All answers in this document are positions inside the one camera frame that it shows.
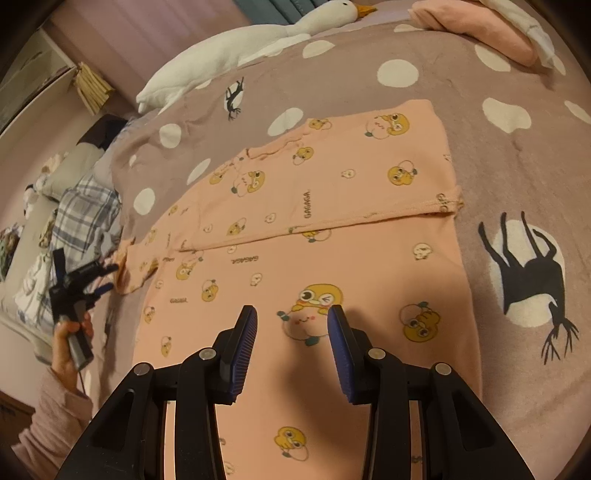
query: pink sleeve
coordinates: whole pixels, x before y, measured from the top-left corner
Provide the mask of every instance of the pink sleeve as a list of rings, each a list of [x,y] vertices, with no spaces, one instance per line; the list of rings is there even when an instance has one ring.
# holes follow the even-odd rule
[[[91,400],[66,390],[47,368],[33,423],[12,450],[35,480],[53,480],[91,417]]]

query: goose beak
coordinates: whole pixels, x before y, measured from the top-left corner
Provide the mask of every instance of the goose beak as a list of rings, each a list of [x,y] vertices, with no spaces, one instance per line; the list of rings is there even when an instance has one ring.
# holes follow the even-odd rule
[[[377,8],[368,7],[367,5],[354,4],[354,6],[357,8],[357,20],[359,20],[360,18],[363,18],[366,15],[369,15],[371,12],[375,12],[377,10]]]

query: pink pillow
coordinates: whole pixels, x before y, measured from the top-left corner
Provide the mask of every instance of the pink pillow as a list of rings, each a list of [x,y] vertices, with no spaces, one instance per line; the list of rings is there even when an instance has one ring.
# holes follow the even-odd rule
[[[421,28],[470,35],[526,67],[531,67],[538,58],[522,32],[478,2],[421,0],[408,12]]]

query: cartoon duck print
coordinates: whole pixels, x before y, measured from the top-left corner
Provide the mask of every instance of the cartoon duck print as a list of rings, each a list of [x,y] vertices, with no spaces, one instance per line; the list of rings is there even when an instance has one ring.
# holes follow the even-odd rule
[[[308,285],[300,292],[300,298],[291,308],[292,312],[297,312],[304,307],[314,307],[318,309],[321,315],[328,315],[329,308],[333,304],[340,304],[343,301],[343,293],[339,287],[328,283],[317,283]]]
[[[158,230],[156,230],[155,228],[152,228],[150,230],[150,232],[148,233],[148,238],[146,239],[146,245],[151,244],[154,240],[156,240],[157,233]]]
[[[214,301],[219,287],[215,280],[206,280],[201,287],[201,299],[203,301]]]
[[[327,118],[317,119],[313,118],[308,122],[308,127],[313,128],[314,130],[328,130],[332,127],[332,123]]]
[[[240,232],[244,230],[245,227],[246,219],[243,217],[230,225],[230,228],[228,228],[227,235],[238,235]]]
[[[249,171],[244,175],[240,175],[231,188],[232,193],[239,197],[244,197],[247,193],[255,193],[265,183],[265,173],[263,171]]]
[[[378,115],[365,124],[365,136],[383,140],[391,135],[402,135],[408,132],[410,122],[401,113]]]
[[[314,155],[314,148],[312,147],[300,147],[292,157],[294,165],[302,165],[306,160],[309,160]]]
[[[168,356],[170,349],[173,347],[173,339],[171,337],[162,337],[160,339],[160,351],[163,356]]]
[[[255,273],[251,277],[251,287],[256,287],[262,280],[262,273]]]
[[[410,185],[417,173],[418,171],[414,168],[413,162],[410,160],[404,160],[388,170],[388,180],[397,186]]]
[[[328,335],[326,315],[329,308],[343,301],[340,288],[330,284],[313,284],[300,292],[299,298],[289,313],[277,312],[281,327],[291,339],[313,346]]]
[[[286,458],[293,458],[299,462],[305,462],[308,459],[306,435],[299,429],[294,427],[280,428],[275,437],[275,444]]]
[[[144,321],[146,323],[151,323],[155,314],[156,314],[156,309],[154,307],[144,308]]]
[[[151,275],[158,269],[158,258],[153,258],[150,267],[148,268],[148,275]]]
[[[203,250],[193,251],[177,268],[177,280],[188,280],[197,263],[203,261]]]
[[[426,301],[412,303],[400,310],[400,322],[404,336],[411,342],[427,342],[437,336],[437,324],[441,316],[429,308]]]
[[[432,253],[433,249],[427,244],[416,244],[413,247],[413,255],[415,260],[426,260]]]
[[[223,176],[234,166],[234,160],[230,160],[230,162],[226,162],[221,165],[219,168],[215,169],[212,173],[212,176],[209,177],[209,183],[211,185],[217,185],[223,179]]]
[[[332,234],[330,229],[327,230],[312,230],[311,232],[303,232],[302,235],[308,239],[308,242],[313,244],[314,242],[324,242],[328,240]]]
[[[177,268],[177,280],[188,280],[191,276],[191,272],[197,265],[197,262],[194,263],[181,263]]]
[[[226,473],[226,475],[233,475],[236,473],[236,467],[225,460],[223,461],[223,470]]]

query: screw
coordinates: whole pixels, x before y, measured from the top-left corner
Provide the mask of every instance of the screw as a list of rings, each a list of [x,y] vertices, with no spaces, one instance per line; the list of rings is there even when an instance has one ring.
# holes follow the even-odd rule
[[[199,352],[199,358],[201,360],[211,360],[215,358],[217,352],[213,348],[204,348]]]
[[[149,371],[150,371],[150,364],[137,364],[134,367],[134,374],[136,374],[138,377],[145,375]]]
[[[448,364],[437,364],[435,371],[440,375],[449,375],[452,373],[452,368]]]
[[[382,360],[386,358],[386,352],[384,352],[381,348],[370,348],[368,355],[374,360]]]

